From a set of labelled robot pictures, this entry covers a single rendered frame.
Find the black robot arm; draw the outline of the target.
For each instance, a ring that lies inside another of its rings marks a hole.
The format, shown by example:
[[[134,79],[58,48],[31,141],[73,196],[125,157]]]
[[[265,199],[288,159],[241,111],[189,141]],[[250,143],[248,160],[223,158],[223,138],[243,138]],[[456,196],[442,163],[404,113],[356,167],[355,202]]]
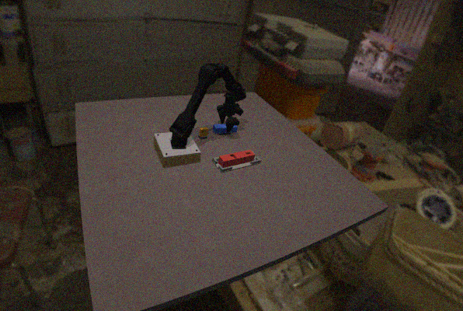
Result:
[[[246,98],[245,89],[242,88],[238,82],[235,81],[228,66],[218,62],[212,64],[205,64],[201,66],[199,72],[199,80],[193,95],[190,97],[186,109],[177,117],[169,130],[172,132],[171,145],[172,149],[185,149],[187,138],[190,136],[195,123],[195,113],[204,98],[204,94],[208,87],[213,85],[217,79],[223,78],[225,81],[225,87],[231,92],[226,92],[225,103],[230,106],[236,106],[233,114],[242,115],[244,112],[239,104],[235,103],[239,100]]]

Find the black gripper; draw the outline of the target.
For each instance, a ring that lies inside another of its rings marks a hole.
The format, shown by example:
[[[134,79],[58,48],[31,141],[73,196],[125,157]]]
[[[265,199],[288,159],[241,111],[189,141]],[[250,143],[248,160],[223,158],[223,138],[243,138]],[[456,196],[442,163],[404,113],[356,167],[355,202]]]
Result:
[[[223,124],[225,121],[225,117],[227,116],[226,120],[226,127],[227,127],[227,132],[230,132],[230,130],[235,126],[239,125],[239,120],[236,117],[233,117],[232,115],[234,112],[234,109],[236,109],[236,106],[230,106],[227,105],[226,103],[223,103],[223,105],[218,105],[217,110],[218,114],[221,120],[221,123]]]

